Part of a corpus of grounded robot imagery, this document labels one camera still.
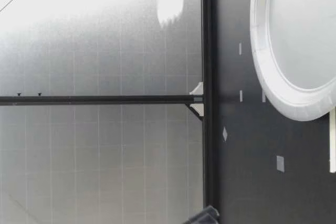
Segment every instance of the black metal frame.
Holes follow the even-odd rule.
[[[218,93],[216,60],[216,0],[202,0],[202,54],[204,82],[203,164],[204,206],[219,209]]]
[[[120,95],[120,96],[16,96],[0,97],[8,105],[94,105],[94,104],[190,104],[202,103],[202,95]]]

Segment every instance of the tape piece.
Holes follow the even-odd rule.
[[[282,156],[277,156],[277,170],[282,173],[285,172],[285,158]]]
[[[263,93],[262,93],[262,95],[261,95],[261,100],[262,100],[262,102],[266,102],[266,95],[265,95],[265,92],[264,91],[262,91]]]
[[[227,131],[226,131],[225,127],[223,128],[223,138],[224,138],[224,142],[226,142],[226,140],[227,140]]]
[[[336,173],[336,110],[329,113],[330,172]]]
[[[241,42],[239,43],[239,55],[242,55]]]

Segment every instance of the black wall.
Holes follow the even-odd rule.
[[[215,1],[219,127],[228,132],[226,143],[218,133],[221,223],[336,223],[328,116],[296,122],[262,103],[250,49],[250,0]],[[276,170],[277,155],[285,157],[285,173]]]

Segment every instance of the glass panel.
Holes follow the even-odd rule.
[[[3,224],[178,224],[203,208],[202,123],[184,105],[0,115]]]
[[[0,13],[0,95],[190,92],[202,80],[201,0],[184,0],[165,29],[156,13],[156,0],[12,1]]]

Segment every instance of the white paper plate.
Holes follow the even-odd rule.
[[[316,119],[336,105],[336,0],[251,0],[255,68],[283,115]]]

